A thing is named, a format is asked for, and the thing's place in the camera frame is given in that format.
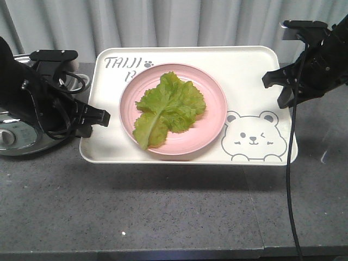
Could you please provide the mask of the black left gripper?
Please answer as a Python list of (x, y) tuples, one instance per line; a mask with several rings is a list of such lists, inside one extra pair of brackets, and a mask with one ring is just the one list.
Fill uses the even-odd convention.
[(50, 138), (89, 138), (92, 125), (108, 127), (110, 114), (74, 98), (87, 90), (87, 78), (74, 78), (69, 88), (58, 88), (46, 80), (29, 82), (27, 92), (33, 102), (35, 122)]

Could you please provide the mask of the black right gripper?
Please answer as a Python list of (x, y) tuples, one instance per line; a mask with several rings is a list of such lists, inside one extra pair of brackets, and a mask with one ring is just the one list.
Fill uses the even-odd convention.
[[(289, 67), (269, 71), (262, 77), (265, 88), (283, 86), (277, 99), (280, 109), (292, 108), (297, 103), (322, 97), (325, 93), (347, 83), (347, 47), (312, 48), (306, 43), (304, 50)], [(298, 91), (291, 88), (299, 85)]]

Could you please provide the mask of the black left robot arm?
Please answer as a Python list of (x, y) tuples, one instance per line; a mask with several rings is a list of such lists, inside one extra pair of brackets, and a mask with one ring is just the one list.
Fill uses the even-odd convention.
[(55, 140), (73, 134), (88, 138), (93, 125), (108, 126), (106, 110), (73, 97), (86, 89), (68, 68), (77, 57), (75, 50), (37, 50), (28, 66), (15, 60), (1, 39), (1, 108)]

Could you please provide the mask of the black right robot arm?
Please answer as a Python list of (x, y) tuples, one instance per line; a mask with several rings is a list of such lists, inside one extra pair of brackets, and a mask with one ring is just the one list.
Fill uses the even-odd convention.
[(284, 40), (300, 40), (304, 51), (296, 61), (267, 72), (262, 81), (265, 88), (283, 87), (277, 99), (283, 109), (322, 97), (347, 84), (347, 18), (331, 29), (321, 21), (285, 20)]

